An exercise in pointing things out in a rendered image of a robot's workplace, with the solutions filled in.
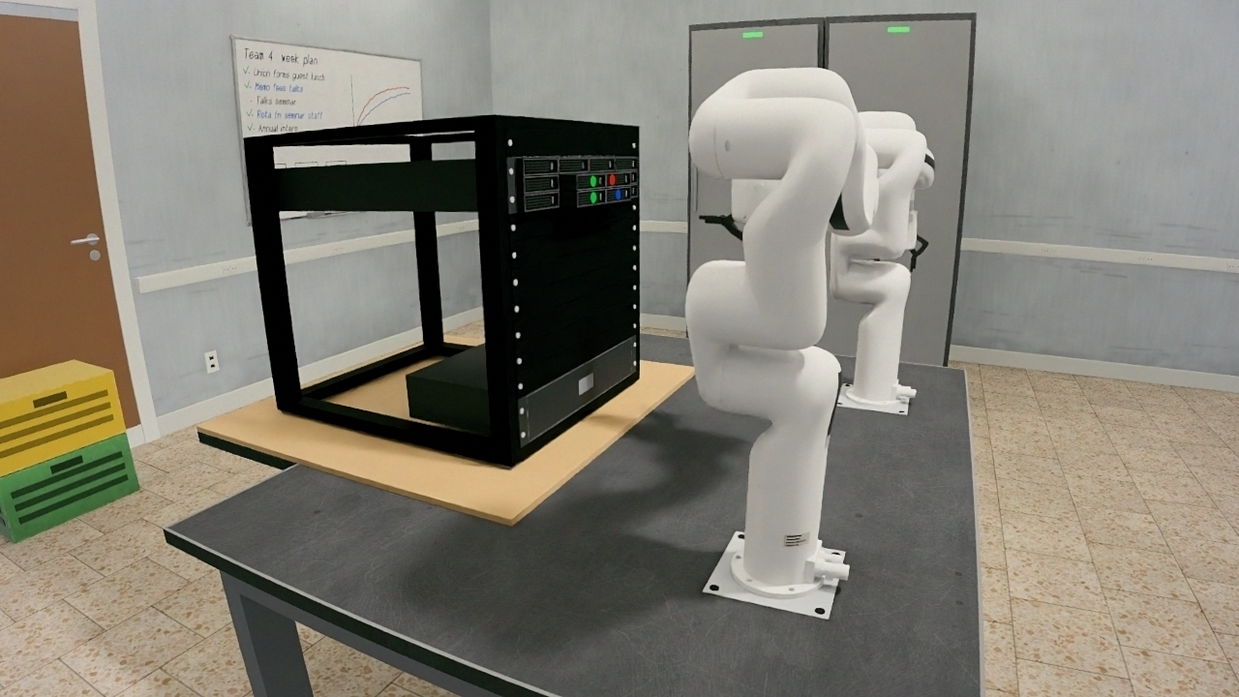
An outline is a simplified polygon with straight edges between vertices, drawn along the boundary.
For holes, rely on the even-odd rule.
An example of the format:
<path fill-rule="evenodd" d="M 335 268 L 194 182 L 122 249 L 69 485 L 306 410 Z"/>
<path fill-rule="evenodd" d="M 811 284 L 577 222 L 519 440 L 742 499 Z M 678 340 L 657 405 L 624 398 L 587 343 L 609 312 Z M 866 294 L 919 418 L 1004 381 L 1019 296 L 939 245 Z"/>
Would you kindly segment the tan wooden board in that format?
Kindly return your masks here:
<path fill-rule="evenodd" d="M 408 418 L 406 374 L 445 358 L 427 357 L 322 401 Z M 389 493 L 513 526 L 694 375 L 694 366 L 639 360 L 636 384 L 539 447 L 513 470 L 344 425 L 282 413 L 276 409 L 276 397 L 199 423 L 197 431 Z M 491 437 L 450 425 L 439 427 Z"/>

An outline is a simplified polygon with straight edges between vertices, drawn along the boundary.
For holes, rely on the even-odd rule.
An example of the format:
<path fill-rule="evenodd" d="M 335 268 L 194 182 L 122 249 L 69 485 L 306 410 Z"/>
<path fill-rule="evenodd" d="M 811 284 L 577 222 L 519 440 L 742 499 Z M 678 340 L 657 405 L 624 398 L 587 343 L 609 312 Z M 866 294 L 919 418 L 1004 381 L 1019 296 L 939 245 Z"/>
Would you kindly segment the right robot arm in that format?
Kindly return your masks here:
<path fill-rule="evenodd" d="M 843 303 L 872 305 L 859 326 L 855 380 L 846 391 L 847 400 L 871 409 L 892 409 L 901 404 L 901 396 L 916 396 L 914 389 L 895 380 L 911 275 L 898 262 L 852 258 L 903 255 L 909 210 L 918 215 L 914 189 L 933 184 L 935 163 L 911 116 L 857 115 L 867 128 L 866 144 L 877 156 L 878 207 L 872 225 L 862 235 L 831 234 L 831 296 Z"/>

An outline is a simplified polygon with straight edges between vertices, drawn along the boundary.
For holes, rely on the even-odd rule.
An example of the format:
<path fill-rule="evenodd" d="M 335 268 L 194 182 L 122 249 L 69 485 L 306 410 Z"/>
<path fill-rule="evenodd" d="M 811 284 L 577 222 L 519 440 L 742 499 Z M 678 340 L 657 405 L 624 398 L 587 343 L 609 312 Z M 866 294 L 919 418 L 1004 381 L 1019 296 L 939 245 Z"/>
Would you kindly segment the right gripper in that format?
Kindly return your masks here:
<path fill-rule="evenodd" d="M 923 246 L 921 246 L 921 249 L 917 250 L 917 251 L 914 250 L 916 239 L 917 239 L 917 241 L 921 241 L 923 244 Z M 928 246 L 928 244 L 929 243 L 926 241 L 926 239 L 923 239 L 923 236 L 917 235 L 917 217 L 916 217 L 916 213 L 913 210 L 909 210 L 907 241 L 906 241 L 906 248 L 904 248 L 904 250 L 909 250 L 909 253 L 912 255 L 909 272 L 913 272 L 913 269 L 916 269 L 917 258 L 926 250 L 926 246 Z"/>

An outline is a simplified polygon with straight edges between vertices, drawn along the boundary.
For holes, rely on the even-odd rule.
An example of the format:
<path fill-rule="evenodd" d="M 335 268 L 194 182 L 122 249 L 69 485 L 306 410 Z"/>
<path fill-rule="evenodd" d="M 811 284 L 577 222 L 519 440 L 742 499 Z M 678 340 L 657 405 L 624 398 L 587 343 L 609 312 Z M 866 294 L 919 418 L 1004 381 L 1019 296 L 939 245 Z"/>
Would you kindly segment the black server rack frame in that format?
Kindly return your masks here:
<path fill-rule="evenodd" d="M 422 132 L 431 135 L 410 135 Z M 639 379 L 639 125 L 491 114 L 243 140 L 266 353 L 282 413 L 513 470 Z M 460 141 L 476 142 L 476 158 L 427 162 L 431 144 Z M 275 168 L 273 147 L 357 144 L 408 144 L 410 162 Z M 638 197 L 518 212 L 512 156 L 638 156 Z M 414 212 L 422 345 L 301 392 L 280 222 L 287 210 Z M 445 343 L 437 212 L 478 212 L 481 345 Z M 439 354 L 447 358 L 406 374 L 408 418 L 492 439 L 322 401 Z"/>

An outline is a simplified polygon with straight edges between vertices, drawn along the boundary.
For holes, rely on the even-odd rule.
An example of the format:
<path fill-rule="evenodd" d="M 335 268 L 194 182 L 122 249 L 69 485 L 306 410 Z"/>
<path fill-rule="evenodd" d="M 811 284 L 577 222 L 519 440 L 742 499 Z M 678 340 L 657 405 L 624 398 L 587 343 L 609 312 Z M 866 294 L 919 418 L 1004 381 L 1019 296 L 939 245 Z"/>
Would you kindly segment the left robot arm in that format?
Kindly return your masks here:
<path fill-rule="evenodd" d="M 825 574 L 847 581 L 850 566 L 818 541 L 841 369 L 815 344 L 826 318 L 825 230 L 869 230 L 877 156 L 846 82 L 825 68 L 735 76 L 699 106 L 689 149 L 709 177 L 781 180 L 743 227 L 746 262 L 698 267 L 685 317 L 701 400 L 771 421 L 751 447 L 732 577 L 764 598 L 804 598 Z"/>

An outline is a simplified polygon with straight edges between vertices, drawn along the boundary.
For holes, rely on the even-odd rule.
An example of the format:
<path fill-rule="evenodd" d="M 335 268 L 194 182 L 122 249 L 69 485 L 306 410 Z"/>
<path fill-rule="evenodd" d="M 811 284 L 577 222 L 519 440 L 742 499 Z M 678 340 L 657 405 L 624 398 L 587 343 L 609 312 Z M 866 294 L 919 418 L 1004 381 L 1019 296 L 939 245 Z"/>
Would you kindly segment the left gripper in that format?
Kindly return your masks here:
<path fill-rule="evenodd" d="M 742 232 L 733 224 L 733 220 L 747 224 L 750 215 L 769 196 L 771 191 L 776 189 L 777 184 L 781 184 L 781 180 L 732 178 L 731 215 L 699 215 L 699 220 L 705 220 L 705 224 L 721 224 L 742 241 Z"/>

